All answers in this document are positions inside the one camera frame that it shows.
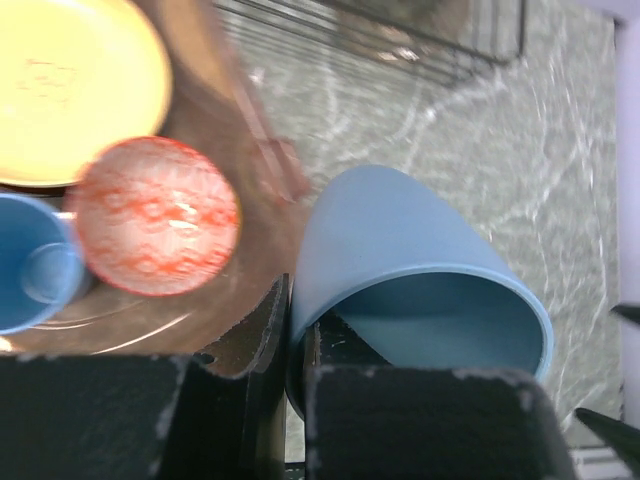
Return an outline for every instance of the cup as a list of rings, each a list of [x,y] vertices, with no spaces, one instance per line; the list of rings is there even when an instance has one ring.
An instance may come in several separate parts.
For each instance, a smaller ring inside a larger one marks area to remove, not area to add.
[[[0,194],[0,242],[0,334],[43,323],[90,285],[69,222],[40,200]]]
[[[446,202],[382,166],[336,177],[296,267],[287,392],[302,416],[307,328],[336,313],[393,365],[518,368],[541,379],[553,329],[535,295]]]

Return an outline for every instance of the light blue plastic cup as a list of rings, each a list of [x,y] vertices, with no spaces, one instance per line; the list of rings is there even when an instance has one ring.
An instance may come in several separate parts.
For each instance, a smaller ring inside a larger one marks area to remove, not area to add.
[[[305,229],[286,382],[301,416],[304,335],[330,309],[400,367],[510,367],[541,379],[551,363],[540,301],[456,210],[388,167],[336,177]]]
[[[45,322],[88,289],[69,223],[46,203],[0,194],[0,334]]]

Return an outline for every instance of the cup rim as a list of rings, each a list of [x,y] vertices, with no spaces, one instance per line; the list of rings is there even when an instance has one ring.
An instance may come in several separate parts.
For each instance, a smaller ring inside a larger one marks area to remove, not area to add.
[[[335,305],[366,288],[389,280],[395,280],[409,275],[420,275],[425,273],[454,273],[482,278],[484,280],[489,280],[497,283],[498,285],[511,290],[515,295],[525,301],[535,314],[538,320],[538,325],[540,326],[540,330],[542,332],[542,353],[540,356],[538,367],[534,373],[534,377],[537,380],[542,380],[543,378],[545,378],[545,376],[549,372],[549,369],[551,367],[551,360],[553,358],[553,349],[555,343],[553,325],[551,323],[549,313],[547,312],[544,305],[542,305],[542,302],[533,294],[531,290],[529,290],[526,285],[524,285],[524,283],[502,273],[470,265],[433,263],[429,266],[401,267],[396,270],[375,275],[366,280],[358,282],[349,289],[342,291],[339,295],[335,295],[330,299],[325,300],[319,307],[317,307],[313,311],[312,315],[309,315],[309,319],[311,320],[307,320],[305,322],[306,325],[304,326],[304,328],[296,328],[296,326],[292,322],[290,330],[291,333],[289,334],[289,351],[291,352],[291,356],[289,359],[289,364],[287,365],[285,386],[287,397],[289,398],[291,405],[293,406],[296,413],[300,416],[300,418],[304,419],[304,409],[301,408],[300,405],[301,399],[297,398],[299,395],[301,395],[300,383],[302,382],[302,379],[294,379],[293,372],[294,365],[303,361],[303,359],[300,358],[300,355],[302,353],[301,347],[304,344],[303,340],[307,329],[311,325],[316,323],[326,312],[328,312]],[[291,293],[292,315],[294,314],[295,309],[295,305],[293,302],[295,291],[296,288],[294,282]]]
[[[20,326],[14,326],[11,328],[0,328],[0,335],[10,335],[13,333],[22,332],[31,327],[44,323],[65,307],[65,305],[74,297],[78,287],[82,283],[82,265],[84,264],[84,260],[82,252],[78,248],[75,248],[75,239],[73,237],[71,227],[67,222],[65,222],[65,220],[58,217],[58,212],[55,208],[43,202],[42,200],[16,193],[0,193],[0,201],[1,200],[12,200],[16,203],[26,204],[49,217],[62,234],[64,243],[70,246],[71,251],[77,258],[77,265],[70,269],[71,274],[69,282],[65,286],[63,293],[60,295],[59,299],[56,302],[47,305],[37,315],[34,315],[29,321],[21,323]]]

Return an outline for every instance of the countertop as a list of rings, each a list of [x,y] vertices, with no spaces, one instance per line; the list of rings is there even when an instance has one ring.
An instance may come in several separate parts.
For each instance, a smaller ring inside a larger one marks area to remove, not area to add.
[[[351,56],[337,62],[327,47],[287,55],[237,43],[316,194],[355,165],[407,172],[538,295],[556,335],[545,387],[570,445],[590,445],[572,410],[620,410],[619,329],[607,313],[617,295],[613,22],[538,0],[527,31],[522,61],[454,89]],[[287,458],[299,460],[302,426],[292,410],[288,420]]]

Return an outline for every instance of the yellow plate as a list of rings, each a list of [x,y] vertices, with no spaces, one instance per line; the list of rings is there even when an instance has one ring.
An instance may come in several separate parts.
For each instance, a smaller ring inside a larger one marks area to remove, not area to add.
[[[0,0],[0,183],[69,185],[171,98],[157,32],[126,0]]]

